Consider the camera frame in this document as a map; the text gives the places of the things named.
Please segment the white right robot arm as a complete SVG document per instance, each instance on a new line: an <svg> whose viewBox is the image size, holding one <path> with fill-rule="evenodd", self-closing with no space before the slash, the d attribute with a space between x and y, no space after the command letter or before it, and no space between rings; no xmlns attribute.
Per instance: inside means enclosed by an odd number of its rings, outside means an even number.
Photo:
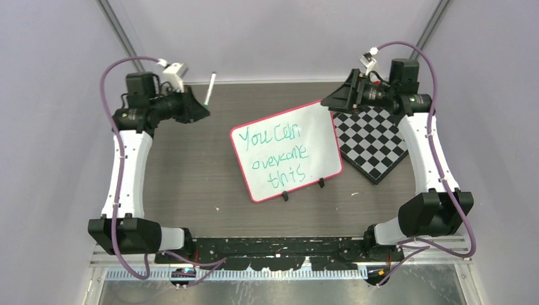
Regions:
<svg viewBox="0 0 539 305"><path fill-rule="evenodd" d="M352 69L345 82L322 99L330 111L358 114L380 107L390 115L407 146L415 178L415 197L404 203L396 218L371 225L363 243L364 255L378 261L388 246L422 236L453 235L474 205L472 193L462 191L452 176L435 131L433 99L419 93L416 60L392 60L389 79L373 83L369 74Z"/></svg>

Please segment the pink-framed whiteboard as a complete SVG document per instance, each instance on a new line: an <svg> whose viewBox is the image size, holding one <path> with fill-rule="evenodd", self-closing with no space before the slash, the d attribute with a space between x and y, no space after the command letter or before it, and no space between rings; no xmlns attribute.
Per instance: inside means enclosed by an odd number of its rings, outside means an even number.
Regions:
<svg viewBox="0 0 539 305"><path fill-rule="evenodd" d="M343 171L332 114L318 100L236 126L229 137L254 203Z"/></svg>

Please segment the black white chessboard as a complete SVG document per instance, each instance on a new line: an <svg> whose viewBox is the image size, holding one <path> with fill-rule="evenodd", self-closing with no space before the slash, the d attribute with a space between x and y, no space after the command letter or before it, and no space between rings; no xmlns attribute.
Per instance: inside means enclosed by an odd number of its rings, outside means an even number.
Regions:
<svg viewBox="0 0 539 305"><path fill-rule="evenodd" d="M378 185L408 155L389 113L367 107L358 114L332 114L341 157L372 184Z"/></svg>

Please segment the white green marker pen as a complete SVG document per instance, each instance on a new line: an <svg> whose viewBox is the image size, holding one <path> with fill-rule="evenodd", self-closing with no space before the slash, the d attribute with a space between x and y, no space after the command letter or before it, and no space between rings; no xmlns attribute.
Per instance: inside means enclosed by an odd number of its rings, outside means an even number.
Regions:
<svg viewBox="0 0 539 305"><path fill-rule="evenodd" d="M210 98L212 96L213 88L214 88L214 85L215 85L216 76L217 76L217 73L215 71L213 71L211 73L211 76L210 76L210 81L208 83L207 93L206 93L205 100L204 100L204 103L203 103L203 106L205 108L207 108L209 106Z"/></svg>

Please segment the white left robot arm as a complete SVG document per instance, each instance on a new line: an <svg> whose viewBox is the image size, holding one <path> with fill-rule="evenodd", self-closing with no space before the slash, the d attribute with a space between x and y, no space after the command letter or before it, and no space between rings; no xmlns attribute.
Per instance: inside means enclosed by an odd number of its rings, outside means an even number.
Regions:
<svg viewBox="0 0 539 305"><path fill-rule="evenodd" d="M185 85L180 75L151 72L126 76L123 105L111 116L114 123L114 163L105 205L88 233L108 254L156 254L170 250L180 263L195 253L189 229L169 228L144 217L143 188L147 157L161 121L197 122L209 110Z"/></svg>

